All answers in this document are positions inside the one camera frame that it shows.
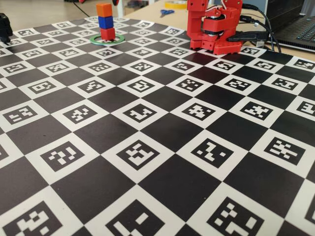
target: laptop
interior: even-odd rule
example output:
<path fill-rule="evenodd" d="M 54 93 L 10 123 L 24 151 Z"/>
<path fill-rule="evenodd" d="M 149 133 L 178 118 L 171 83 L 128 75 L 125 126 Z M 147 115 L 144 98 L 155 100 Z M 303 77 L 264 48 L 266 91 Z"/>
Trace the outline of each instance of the laptop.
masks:
<path fill-rule="evenodd" d="M 304 0 L 268 0 L 267 17 L 280 45 L 315 52 L 315 17 L 300 14 Z"/>

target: orange cube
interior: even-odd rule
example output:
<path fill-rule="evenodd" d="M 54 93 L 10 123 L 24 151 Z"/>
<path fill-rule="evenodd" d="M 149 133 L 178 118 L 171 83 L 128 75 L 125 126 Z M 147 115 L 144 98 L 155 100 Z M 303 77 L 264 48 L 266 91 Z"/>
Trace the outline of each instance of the orange cube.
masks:
<path fill-rule="evenodd" d="M 109 17 L 113 15 L 112 4 L 98 3 L 96 4 L 97 15 L 100 17 Z"/>

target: blue cube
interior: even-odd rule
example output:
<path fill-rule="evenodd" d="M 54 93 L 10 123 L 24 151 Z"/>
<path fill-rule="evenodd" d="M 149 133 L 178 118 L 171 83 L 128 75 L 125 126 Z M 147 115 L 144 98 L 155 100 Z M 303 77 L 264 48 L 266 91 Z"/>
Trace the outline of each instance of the blue cube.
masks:
<path fill-rule="evenodd" d="M 102 29 L 110 29 L 114 27 L 114 20 L 112 16 L 109 17 L 98 17 L 99 27 Z"/>

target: red cube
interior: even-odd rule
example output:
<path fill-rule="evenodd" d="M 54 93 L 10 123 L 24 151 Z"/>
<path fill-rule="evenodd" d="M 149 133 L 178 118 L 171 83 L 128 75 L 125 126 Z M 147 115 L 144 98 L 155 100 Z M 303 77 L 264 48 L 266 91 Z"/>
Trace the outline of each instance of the red cube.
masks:
<path fill-rule="evenodd" d="M 100 36 L 103 40 L 109 41 L 109 40 L 114 40 L 116 35 L 115 35 L 115 29 L 114 28 L 109 28 L 109 29 L 100 29 Z"/>

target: laptop keyboard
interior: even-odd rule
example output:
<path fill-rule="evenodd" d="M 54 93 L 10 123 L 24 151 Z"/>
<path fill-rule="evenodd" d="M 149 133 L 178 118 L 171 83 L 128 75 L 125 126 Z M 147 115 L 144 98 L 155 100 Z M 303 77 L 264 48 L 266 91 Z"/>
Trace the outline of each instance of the laptop keyboard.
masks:
<path fill-rule="evenodd" d="M 315 43 L 315 23 L 308 26 L 299 36 L 296 37 L 300 40 L 310 41 Z"/>

